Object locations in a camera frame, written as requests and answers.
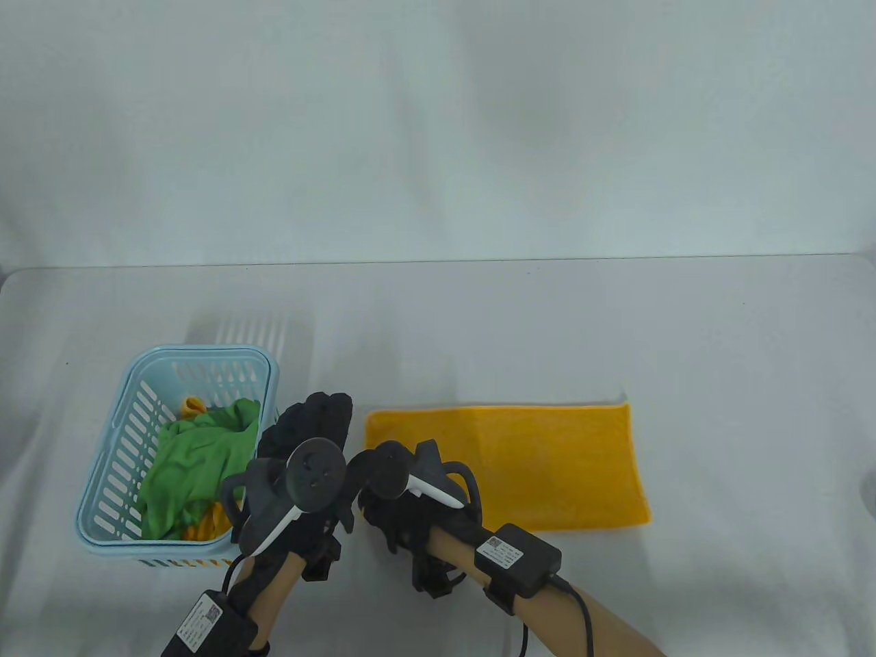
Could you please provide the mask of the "person's right hand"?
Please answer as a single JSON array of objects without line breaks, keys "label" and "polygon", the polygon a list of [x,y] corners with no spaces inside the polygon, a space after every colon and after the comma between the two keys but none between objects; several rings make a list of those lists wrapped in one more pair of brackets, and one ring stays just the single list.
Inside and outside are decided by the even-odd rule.
[{"label": "person's right hand", "polygon": [[443,462],[434,440],[414,450],[398,441],[368,448],[348,464],[347,478],[364,519],[381,530],[391,553],[425,554],[434,528],[475,548],[490,537],[473,471]]}]

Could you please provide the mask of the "person's left hand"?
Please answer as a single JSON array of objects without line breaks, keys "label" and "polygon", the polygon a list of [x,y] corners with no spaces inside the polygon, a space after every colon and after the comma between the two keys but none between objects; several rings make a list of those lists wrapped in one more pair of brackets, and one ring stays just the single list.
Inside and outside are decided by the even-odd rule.
[{"label": "person's left hand", "polygon": [[[343,392],[314,392],[304,402],[292,404],[267,428],[259,441],[257,456],[283,461],[304,441],[325,438],[340,450],[348,436],[352,420],[352,398]],[[337,525],[350,534],[354,526],[352,503],[356,491],[345,485],[334,501],[316,513],[303,513],[290,522],[265,554],[295,554],[306,563],[302,578],[307,582],[325,581],[335,561],[340,559],[340,541],[334,536]]]}]

